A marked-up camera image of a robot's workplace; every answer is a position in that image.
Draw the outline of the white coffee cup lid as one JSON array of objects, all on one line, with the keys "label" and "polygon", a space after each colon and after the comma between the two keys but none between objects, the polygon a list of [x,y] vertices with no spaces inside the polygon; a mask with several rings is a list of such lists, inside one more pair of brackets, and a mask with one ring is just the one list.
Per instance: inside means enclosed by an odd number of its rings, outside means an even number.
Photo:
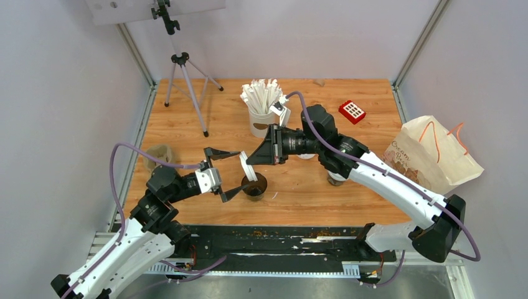
[{"label": "white coffee cup lid", "polygon": [[253,166],[247,163],[247,159],[248,159],[247,154],[244,151],[241,151],[239,154],[239,158],[240,158],[240,163],[241,163],[241,166],[245,173],[246,178],[249,181],[257,181],[258,180],[257,174]]}]

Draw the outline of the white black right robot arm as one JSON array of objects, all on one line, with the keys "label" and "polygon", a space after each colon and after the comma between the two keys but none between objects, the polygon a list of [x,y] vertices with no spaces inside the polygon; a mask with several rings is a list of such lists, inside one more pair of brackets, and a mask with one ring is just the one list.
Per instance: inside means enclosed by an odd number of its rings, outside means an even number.
[{"label": "white black right robot arm", "polygon": [[331,178],[369,188],[410,218],[403,224],[367,224],[355,244],[360,258],[371,260],[379,252],[412,250],[433,262],[446,260],[462,231],[464,199],[446,198],[392,169],[366,145],[340,134],[334,117],[321,105],[309,106],[301,121],[303,127],[297,130],[269,125],[247,164],[283,164],[291,155],[315,154]]}]

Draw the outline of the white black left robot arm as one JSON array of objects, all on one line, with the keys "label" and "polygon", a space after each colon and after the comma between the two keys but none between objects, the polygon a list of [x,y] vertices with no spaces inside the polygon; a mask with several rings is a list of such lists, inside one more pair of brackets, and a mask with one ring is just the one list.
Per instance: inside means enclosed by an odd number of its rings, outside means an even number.
[{"label": "white black left robot arm", "polygon": [[118,298],[123,290],[154,264],[186,256],[191,233],[175,220],[173,203],[205,193],[228,202],[243,186],[222,190],[214,160],[237,156],[237,151],[204,148],[205,160],[197,164],[172,164],[132,146],[127,148],[155,162],[144,196],[119,231],[85,265],[71,274],[58,274],[50,283],[60,298]]}]

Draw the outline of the brown cup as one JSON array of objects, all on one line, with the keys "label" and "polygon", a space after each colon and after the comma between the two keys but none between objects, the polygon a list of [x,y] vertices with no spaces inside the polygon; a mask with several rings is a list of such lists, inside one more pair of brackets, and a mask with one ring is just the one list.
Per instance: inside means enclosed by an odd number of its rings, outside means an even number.
[{"label": "brown cup", "polygon": [[268,181],[261,173],[255,173],[257,180],[250,181],[246,176],[243,177],[241,185],[244,187],[242,192],[251,201],[259,201],[264,197],[268,187]]},{"label": "brown cup", "polygon": [[347,179],[339,174],[328,171],[327,181],[333,186],[341,186],[344,184],[345,181],[347,181]]}]

